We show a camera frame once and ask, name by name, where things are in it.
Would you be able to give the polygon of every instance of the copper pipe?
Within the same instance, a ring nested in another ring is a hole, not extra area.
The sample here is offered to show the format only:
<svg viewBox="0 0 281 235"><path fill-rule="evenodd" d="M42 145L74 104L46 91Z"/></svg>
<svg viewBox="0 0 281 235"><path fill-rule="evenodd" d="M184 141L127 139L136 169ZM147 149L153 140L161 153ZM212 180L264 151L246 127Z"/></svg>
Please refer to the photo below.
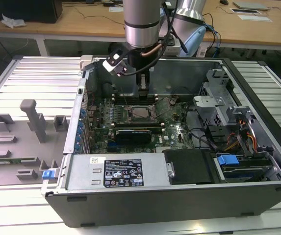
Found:
<svg viewBox="0 0 281 235"><path fill-rule="evenodd" d="M142 52L141 56L143 57L147 57L152 55L153 53L155 53L156 51L158 51L160 48L162 47L162 44L158 44L156 45L152 50L148 51L148 52Z"/></svg>

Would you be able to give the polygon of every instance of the blue cable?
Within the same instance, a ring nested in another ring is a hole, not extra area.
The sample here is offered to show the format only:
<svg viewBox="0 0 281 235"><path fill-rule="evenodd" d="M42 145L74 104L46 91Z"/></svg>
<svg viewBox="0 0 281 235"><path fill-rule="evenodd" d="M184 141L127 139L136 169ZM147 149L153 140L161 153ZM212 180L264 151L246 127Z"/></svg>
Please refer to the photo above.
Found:
<svg viewBox="0 0 281 235"><path fill-rule="evenodd" d="M214 58L215 55L217 54L218 50L219 50L219 43L220 43L220 42L219 42L219 37L218 37L217 32L214 30L214 28L213 28L212 26L210 26L210 25L208 25L208 24L206 24L206 23L204 23L204 24L205 24L206 27L208 27L208 28L214 33L214 35L216 36L216 38L217 38L217 40L218 40L218 45L217 45L216 50L215 50L215 52L214 52L214 54L213 54L213 56L212 56L212 58Z"/></svg>

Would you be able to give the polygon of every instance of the floor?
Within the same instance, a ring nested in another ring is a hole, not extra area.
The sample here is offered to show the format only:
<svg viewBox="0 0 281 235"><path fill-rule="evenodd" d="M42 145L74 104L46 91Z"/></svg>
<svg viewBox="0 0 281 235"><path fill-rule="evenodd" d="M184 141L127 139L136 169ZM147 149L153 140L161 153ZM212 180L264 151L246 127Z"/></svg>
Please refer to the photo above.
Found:
<svg viewBox="0 0 281 235"><path fill-rule="evenodd" d="M1 38L0 41L12 55L39 56L39 51L35 40ZM46 45L51 56L78 56L76 41L47 40ZM109 43L104 42L82 42L83 54L106 55L108 54ZM215 49L211 49L208 57L212 57ZM222 48L216 57L229 58L231 60L248 61L246 59L246 49ZM281 78L281 51L269 50L262 54L262 50L257 50L253 61L264 61ZM0 75L10 62L9 56L0 45Z"/></svg>

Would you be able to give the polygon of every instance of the power supply label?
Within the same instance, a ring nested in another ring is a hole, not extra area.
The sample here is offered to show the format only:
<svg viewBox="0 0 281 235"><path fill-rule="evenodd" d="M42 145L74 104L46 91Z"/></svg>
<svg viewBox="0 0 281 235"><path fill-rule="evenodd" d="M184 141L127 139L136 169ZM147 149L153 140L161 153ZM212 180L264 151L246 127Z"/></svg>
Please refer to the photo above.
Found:
<svg viewBox="0 0 281 235"><path fill-rule="evenodd" d="M105 160L103 185L106 188L143 186L141 159Z"/></svg>

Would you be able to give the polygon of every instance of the circuit board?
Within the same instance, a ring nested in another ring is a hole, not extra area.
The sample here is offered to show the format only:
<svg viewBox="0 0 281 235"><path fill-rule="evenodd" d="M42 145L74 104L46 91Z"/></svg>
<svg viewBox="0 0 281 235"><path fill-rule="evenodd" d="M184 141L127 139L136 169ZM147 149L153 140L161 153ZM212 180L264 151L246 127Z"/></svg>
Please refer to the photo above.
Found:
<svg viewBox="0 0 281 235"><path fill-rule="evenodd" d="M124 103L100 99L91 106L89 126L94 132L91 153L154 153L194 148L183 122L186 103L171 96L158 97L152 105L128 105L128 99ZM122 130L148 131L151 139L149 143L141 143L139 137L132 144L117 144L116 135Z"/></svg>

